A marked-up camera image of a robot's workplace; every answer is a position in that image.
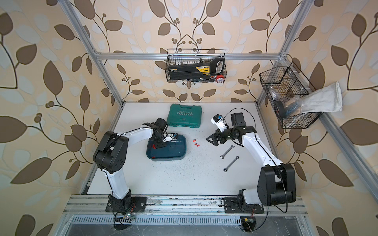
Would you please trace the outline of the teal plastic storage box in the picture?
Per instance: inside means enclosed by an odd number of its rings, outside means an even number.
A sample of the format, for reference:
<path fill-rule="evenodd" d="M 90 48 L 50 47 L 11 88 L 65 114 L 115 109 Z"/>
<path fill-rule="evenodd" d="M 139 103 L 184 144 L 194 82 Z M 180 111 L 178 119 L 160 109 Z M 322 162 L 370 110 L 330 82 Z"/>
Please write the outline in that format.
<path fill-rule="evenodd" d="M 187 153 L 187 140 L 183 135 L 178 134 L 176 141 L 166 142 L 163 148 L 152 148 L 154 141 L 149 140 L 146 155 L 153 161 L 181 160 Z"/>

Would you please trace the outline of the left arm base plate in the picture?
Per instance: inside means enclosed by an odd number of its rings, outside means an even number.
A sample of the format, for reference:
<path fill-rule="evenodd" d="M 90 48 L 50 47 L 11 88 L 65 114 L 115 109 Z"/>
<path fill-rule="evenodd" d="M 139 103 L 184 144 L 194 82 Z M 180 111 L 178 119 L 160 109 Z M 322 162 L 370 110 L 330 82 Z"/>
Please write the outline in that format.
<path fill-rule="evenodd" d="M 124 199 L 117 199 L 108 195 L 108 203 L 105 211 L 111 213 L 137 213 L 144 212 L 147 197 L 126 196 Z"/>

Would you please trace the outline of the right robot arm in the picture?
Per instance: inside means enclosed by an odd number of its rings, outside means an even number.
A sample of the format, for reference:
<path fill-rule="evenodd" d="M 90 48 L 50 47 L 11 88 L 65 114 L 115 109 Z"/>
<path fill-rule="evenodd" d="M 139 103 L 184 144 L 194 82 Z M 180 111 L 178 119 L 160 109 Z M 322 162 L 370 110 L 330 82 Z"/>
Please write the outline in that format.
<path fill-rule="evenodd" d="M 241 205 L 261 204 L 268 207 L 296 201 L 294 168 L 290 164 L 284 164 L 269 150 L 256 128 L 246 124 L 243 113 L 231 114 L 231 126 L 219 114 L 212 117 L 211 123 L 217 129 L 206 138 L 207 142 L 218 146 L 228 140 L 237 140 L 260 167 L 257 186 L 239 191 Z"/>

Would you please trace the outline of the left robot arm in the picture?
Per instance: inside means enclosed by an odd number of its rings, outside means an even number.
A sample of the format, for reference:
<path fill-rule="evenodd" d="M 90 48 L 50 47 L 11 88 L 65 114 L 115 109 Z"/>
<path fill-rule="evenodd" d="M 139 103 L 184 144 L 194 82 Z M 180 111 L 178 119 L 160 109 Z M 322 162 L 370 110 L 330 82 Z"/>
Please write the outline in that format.
<path fill-rule="evenodd" d="M 177 139 L 176 133 L 167 133 L 166 130 L 167 122 L 158 118 L 154 123 L 144 123 L 131 131 L 107 131 L 104 134 L 93 155 L 93 161 L 106 175 L 111 188 L 109 200 L 113 207 L 126 210 L 132 204 L 132 192 L 127 186 L 123 171 L 128 147 L 143 140 L 155 142 L 156 148 L 165 147 L 167 142 Z"/>

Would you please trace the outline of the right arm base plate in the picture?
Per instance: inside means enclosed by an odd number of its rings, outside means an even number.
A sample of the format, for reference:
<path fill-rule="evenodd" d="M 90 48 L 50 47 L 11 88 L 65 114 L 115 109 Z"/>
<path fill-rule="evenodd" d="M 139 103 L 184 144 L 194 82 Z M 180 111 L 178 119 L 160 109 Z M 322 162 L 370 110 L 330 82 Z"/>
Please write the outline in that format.
<path fill-rule="evenodd" d="M 247 204 L 238 197 L 226 197 L 221 200 L 225 213 L 234 214 L 263 214 L 263 206 L 259 204 Z"/>

